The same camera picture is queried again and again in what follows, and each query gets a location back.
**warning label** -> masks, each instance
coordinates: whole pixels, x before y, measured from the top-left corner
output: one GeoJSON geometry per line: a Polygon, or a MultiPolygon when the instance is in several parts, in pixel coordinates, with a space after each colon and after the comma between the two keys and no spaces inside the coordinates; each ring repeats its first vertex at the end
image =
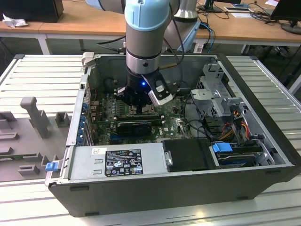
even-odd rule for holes
{"type": "Polygon", "coordinates": [[[106,151],[104,174],[107,177],[143,174],[141,150],[106,151]]]}

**motherboard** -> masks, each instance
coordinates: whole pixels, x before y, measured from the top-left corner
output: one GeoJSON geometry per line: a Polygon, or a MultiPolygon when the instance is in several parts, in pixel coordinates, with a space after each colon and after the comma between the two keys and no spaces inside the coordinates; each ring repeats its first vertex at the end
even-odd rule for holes
{"type": "Polygon", "coordinates": [[[146,105],[142,114],[135,106],[117,100],[113,94],[91,102],[95,145],[157,143],[166,139],[192,138],[183,118],[185,100],[176,97],[164,106],[146,105]]]}

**wooden desk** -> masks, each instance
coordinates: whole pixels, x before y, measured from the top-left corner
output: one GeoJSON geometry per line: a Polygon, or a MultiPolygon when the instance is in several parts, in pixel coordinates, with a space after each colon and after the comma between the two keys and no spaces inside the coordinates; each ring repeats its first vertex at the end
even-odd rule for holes
{"type": "MultiPolygon", "coordinates": [[[[253,3],[253,0],[243,0],[244,3],[253,3]]],[[[274,9],[274,6],[265,4],[266,0],[257,0],[258,4],[264,8],[274,9]]],[[[216,2],[218,7],[229,6],[230,4],[216,2]]],[[[225,14],[219,13],[218,16],[226,17],[225,14]]],[[[206,17],[200,15],[201,19],[206,22],[206,17]]],[[[279,45],[301,44],[301,35],[288,33],[281,29],[279,24],[265,24],[263,21],[254,18],[235,18],[229,13],[229,19],[220,19],[211,13],[208,16],[210,27],[215,31],[216,43],[228,44],[254,44],[254,45],[279,45]]],[[[206,29],[199,30],[197,39],[208,38],[206,29]]]]}
{"type": "MultiPolygon", "coordinates": [[[[264,4],[266,0],[257,1],[265,8],[274,8],[264,4]]],[[[87,5],[85,1],[64,0],[63,5],[64,13],[58,23],[30,22],[30,26],[16,29],[0,23],[0,36],[36,38],[43,54],[50,54],[46,39],[112,40],[126,33],[126,23],[121,14],[98,10],[87,5]]],[[[216,5],[224,7],[228,4],[216,2],[216,5]]],[[[215,43],[270,46],[299,46],[301,43],[301,35],[285,32],[278,24],[271,26],[253,18],[235,18],[232,14],[229,17],[225,20],[215,14],[209,15],[210,27],[216,34],[215,43]]],[[[207,30],[198,31],[196,41],[199,45],[207,38],[207,30]]]]}
{"type": "Polygon", "coordinates": [[[0,32],[39,33],[39,28],[42,26],[42,24],[43,22],[29,22],[28,26],[12,28],[8,27],[5,23],[1,22],[0,32]]]}

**crumpled paper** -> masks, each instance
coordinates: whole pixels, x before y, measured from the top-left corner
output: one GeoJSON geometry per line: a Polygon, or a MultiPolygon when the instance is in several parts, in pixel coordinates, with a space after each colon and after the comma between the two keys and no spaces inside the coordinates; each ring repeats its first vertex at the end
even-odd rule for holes
{"type": "Polygon", "coordinates": [[[15,27],[22,27],[22,26],[28,25],[28,23],[26,23],[26,21],[23,19],[12,19],[12,18],[5,16],[4,14],[3,14],[3,18],[4,19],[2,20],[2,22],[5,23],[9,27],[15,28],[15,27]]]}

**computer monitor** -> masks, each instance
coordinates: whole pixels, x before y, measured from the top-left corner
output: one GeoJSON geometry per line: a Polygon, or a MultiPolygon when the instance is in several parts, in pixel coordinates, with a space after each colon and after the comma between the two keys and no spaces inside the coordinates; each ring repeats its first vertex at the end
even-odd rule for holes
{"type": "Polygon", "coordinates": [[[301,34],[301,0],[280,0],[271,14],[271,19],[288,20],[290,24],[283,24],[281,28],[289,33],[301,34]]]}
{"type": "Polygon", "coordinates": [[[221,8],[214,7],[215,1],[232,3],[232,4],[240,4],[241,2],[241,0],[205,0],[205,3],[203,6],[201,6],[201,9],[206,12],[221,13],[222,12],[221,8]]]}

